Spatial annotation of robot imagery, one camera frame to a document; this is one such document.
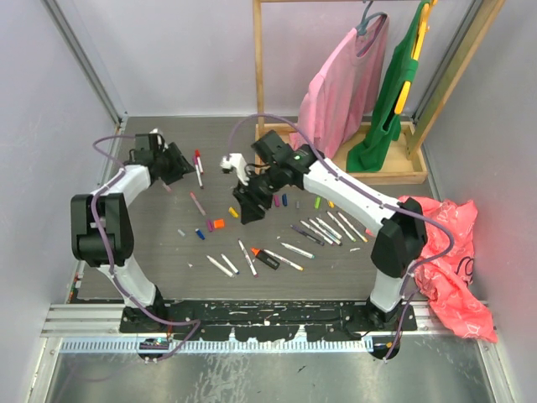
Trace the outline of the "magenta cap bic marker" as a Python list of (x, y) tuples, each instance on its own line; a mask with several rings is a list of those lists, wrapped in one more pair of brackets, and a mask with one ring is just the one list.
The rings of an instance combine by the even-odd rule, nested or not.
[(194, 166), (195, 166), (195, 169), (196, 169), (196, 178), (197, 178), (198, 186), (201, 189), (204, 189), (204, 184), (203, 184), (203, 181), (202, 181), (202, 178), (201, 178), (201, 169), (200, 169), (200, 167), (198, 165), (198, 160), (197, 160), (195, 155), (193, 156), (192, 160), (193, 160), (193, 163), (194, 163)]

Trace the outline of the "yellow pen cap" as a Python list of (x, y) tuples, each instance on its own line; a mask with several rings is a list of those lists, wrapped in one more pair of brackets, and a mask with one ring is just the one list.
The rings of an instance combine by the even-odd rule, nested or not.
[(233, 217), (235, 217), (235, 218), (239, 217), (239, 214), (237, 213), (237, 211), (233, 207), (229, 207), (228, 211)]

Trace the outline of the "orange black highlighter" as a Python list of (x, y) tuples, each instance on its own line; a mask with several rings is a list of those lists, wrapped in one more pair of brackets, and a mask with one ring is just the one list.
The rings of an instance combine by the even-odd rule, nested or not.
[(268, 254), (265, 250), (251, 248), (251, 251), (256, 260), (259, 260), (260, 262), (268, 266), (270, 269), (277, 270), (279, 268), (279, 261), (270, 254)]

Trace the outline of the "magenta cap white pen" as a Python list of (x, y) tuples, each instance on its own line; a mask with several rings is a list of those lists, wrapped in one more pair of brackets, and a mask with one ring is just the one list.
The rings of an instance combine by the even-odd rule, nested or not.
[(255, 269), (255, 266), (253, 265), (253, 261), (251, 260), (249, 254), (248, 254), (248, 251), (246, 250), (242, 240), (238, 239), (237, 242), (238, 242), (238, 245), (239, 245), (240, 249), (242, 250), (242, 253), (244, 255), (245, 260), (247, 261), (248, 267), (249, 267), (249, 269), (251, 270), (251, 272), (253, 274), (253, 277), (258, 278), (258, 272)]

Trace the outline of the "pink white pen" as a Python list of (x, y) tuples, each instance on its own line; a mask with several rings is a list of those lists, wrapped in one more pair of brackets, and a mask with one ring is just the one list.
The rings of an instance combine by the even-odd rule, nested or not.
[(193, 191), (190, 192), (190, 198), (191, 200), (194, 202), (194, 204), (196, 205), (196, 208), (197, 210), (199, 211), (199, 213), (205, 217), (206, 216), (206, 210), (204, 209), (204, 207), (201, 205), (201, 203), (198, 201), (195, 193)]

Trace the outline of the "yellow cap white marker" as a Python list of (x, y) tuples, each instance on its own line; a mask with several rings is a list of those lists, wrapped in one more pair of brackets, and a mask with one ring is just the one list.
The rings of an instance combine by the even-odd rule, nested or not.
[(284, 263), (284, 264), (287, 264), (288, 266), (298, 270), (298, 271), (303, 271), (304, 268), (298, 264), (296, 264), (295, 262), (281, 256), (280, 254), (276, 254), (275, 252), (272, 252), (268, 249), (264, 249), (264, 252), (266, 252), (269, 256), (279, 260), (280, 262)]

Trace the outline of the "blue white pen cap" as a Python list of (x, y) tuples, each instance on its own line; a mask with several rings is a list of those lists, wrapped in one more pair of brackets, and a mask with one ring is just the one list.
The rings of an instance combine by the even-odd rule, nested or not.
[(201, 240), (205, 240), (205, 239), (206, 239), (204, 233), (203, 233), (199, 228), (197, 228), (197, 229), (195, 230), (195, 232), (196, 232), (196, 235), (198, 236), (198, 238), (200, 238)]

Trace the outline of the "dark purple pen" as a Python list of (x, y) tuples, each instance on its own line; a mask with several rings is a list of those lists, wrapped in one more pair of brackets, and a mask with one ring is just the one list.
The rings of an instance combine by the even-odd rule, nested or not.
[(301, 236), (309, 239), (310, 241), (316, 243), (316, 244), (319, 244), (320, 246), (325, 246), (325, 242), (316, 238), (315, 236), (307, 233), (306, 231), (296, 227), (295, 225), (290, 225), (291, 229), (293, 229), (294, 231), (296, 231), (297, 233), (299, 233)]

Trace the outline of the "blue band white pen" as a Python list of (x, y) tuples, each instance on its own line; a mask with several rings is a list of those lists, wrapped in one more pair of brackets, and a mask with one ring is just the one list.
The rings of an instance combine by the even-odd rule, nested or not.
[(240, 271), (238, 270), (238, 268), (234, 265), (234, 263), (225, 255), (225, 254), (221, 254), (221, 257), (222, 259), (226, 262), (226, 264), (228, 265), (228, 267), (232, 270), (232, 272), (235, 274), (235, 275), (239, 275), (240, 274)]

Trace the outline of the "grey white pen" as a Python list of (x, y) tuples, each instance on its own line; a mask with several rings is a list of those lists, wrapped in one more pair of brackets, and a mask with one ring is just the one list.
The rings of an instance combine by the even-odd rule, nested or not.
[(222, 273), (224, 273), (228, 277), (233, 278), (235, 276), (235, 274), (232, 271), (230, 271), (224, 265), (220, 264), (216, 259), (212, 258), (210, 255), (207, 255), (206, 258), (209, 260), (211, 264), (217, 267)]

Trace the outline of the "white pen teal tip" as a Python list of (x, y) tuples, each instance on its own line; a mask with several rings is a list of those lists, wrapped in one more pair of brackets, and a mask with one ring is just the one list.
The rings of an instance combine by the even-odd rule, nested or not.
[(286, 249), (288, 249), (288, 250), (290, 250), (290, 251), (292, 251), (292, 252), (294, 252), (296, 254), (304, 256), (304, 257), (306, 257), (308, 259), (313, 259), (315, 257), (315, 255), (313, 253), (307, 252), (307, 251), (305, 251), (303, 249), (300, 249), (298, 247), (295, 247), (294, 245), (291, 245), (289, 243), (281, 243), (281, 245), (284, 248), (286, 248)]

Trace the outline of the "blue cap white marker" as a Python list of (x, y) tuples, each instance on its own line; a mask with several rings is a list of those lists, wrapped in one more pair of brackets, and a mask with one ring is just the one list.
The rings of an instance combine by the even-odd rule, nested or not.
[(313, 220), (311, 218), (309, 218), (308, 221), (314, 227), (316, 227), (319, 232), (323, 233), (326, 238), (329, 238), (334, 244), (338, 246), (342, 246), (340, 239), (334, 233), (332, 233), (329, 229), (326, 229), (323, 225), (321, 225), (316, 220)]

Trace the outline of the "orange cap white pen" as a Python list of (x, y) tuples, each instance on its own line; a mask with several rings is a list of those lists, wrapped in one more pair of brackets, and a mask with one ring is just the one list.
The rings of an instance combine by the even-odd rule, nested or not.
[(358, 231), (358, 229), (349, 221), (349, 219), (342, 213), (337, 212), (342, 221), (364, 242), (367, 243), (368, 239)]

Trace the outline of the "red white pen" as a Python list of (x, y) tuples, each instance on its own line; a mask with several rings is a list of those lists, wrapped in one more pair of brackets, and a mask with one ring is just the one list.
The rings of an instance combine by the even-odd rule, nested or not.
[(200, 173), (201, 175), (204, 175), (205, 171), (204, 171), (203, 164), (201, 161), (201, 153), (198, 149), (195, 149), (195, 157), (196, 157), (196, 163), (199, 167)]

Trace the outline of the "purple cap white marker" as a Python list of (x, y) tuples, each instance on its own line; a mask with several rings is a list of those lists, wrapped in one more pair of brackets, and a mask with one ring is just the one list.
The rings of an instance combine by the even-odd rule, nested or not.
[(300, 223), (303, 226), (305, 226), (307, 229), (309, 229), (311, 232), (321, 237), (325, 242), (329, 243), (330, 245), (333, 245), (335, 243), (335, 241), (332, 238), (330, 238), (329, 236), (326, 236), (323, 232), (321, 232), (319, 229), (315, 228), (314, 226), (311, 226), (306, 221), (300, 220)]

